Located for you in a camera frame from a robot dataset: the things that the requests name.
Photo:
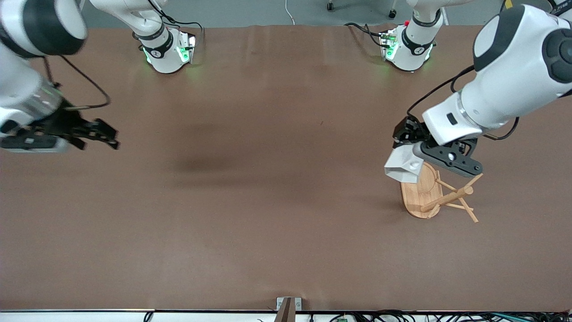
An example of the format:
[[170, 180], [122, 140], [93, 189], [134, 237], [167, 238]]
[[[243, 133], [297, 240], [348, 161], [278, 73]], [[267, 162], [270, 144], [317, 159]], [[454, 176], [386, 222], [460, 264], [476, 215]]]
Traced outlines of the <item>white angular cup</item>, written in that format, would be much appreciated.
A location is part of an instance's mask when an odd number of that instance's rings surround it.
[[412, 151], [409, 144], [393, 149], [384, 165], [384, 173], [400, 183], [417, 183], [424, 163], [418, 153]]

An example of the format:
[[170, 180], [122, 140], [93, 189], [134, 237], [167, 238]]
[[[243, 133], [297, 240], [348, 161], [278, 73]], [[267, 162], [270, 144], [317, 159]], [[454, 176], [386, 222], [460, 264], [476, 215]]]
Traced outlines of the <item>wooden cup rack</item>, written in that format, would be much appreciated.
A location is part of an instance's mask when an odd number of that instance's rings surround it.
[[402, 198], [407, 212], [420, 219], [435, 217], [443, 207], [462, 209], [474, 223], [479, 220], [465, 200], [473, 194], [473, 185], [483, 174], [476, 175], [465, 186], [455, 188], [441, 180], [441, 173], [429, 163], [423, 163], [417, 183], [401, 183]]

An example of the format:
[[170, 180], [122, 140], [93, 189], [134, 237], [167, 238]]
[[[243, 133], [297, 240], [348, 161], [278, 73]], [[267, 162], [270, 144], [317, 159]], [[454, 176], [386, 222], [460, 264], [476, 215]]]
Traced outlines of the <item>brown table cover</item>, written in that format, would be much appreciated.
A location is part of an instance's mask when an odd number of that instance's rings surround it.
[[446, 26], [413, 74], [348, 27], [210, 29], [162, 75], [127, 29], [70, 57], [118, 130], [63, 154], [0, 151], [0, 309], [572, 309], [572, 98], [480, 140], [479, 222], [403, 206], [384, 175], [407, 108], [471, 64]]

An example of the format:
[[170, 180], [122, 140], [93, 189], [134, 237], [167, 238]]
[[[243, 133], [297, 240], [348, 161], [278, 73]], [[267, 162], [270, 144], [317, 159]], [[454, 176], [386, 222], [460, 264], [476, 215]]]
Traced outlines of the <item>white table frame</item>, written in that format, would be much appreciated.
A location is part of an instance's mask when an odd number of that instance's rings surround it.
[[[0, 322], [273, 322], [275, 310], [31, 309], [2, 310]], [[562, 312], [439, 310], [301, 310], [295, 322], [572, 322]]]

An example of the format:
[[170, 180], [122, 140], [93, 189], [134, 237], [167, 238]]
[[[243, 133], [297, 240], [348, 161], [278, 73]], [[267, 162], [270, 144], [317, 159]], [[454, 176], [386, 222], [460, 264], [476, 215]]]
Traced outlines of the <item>grey metal bracket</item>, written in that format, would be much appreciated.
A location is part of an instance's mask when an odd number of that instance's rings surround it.
[[276, 311], [279, 311], [282, 304], [290, 304], [294, 307], [295, 311], [303, 310], [303, 300], [301, 297], [277, 297], [276, 298]]

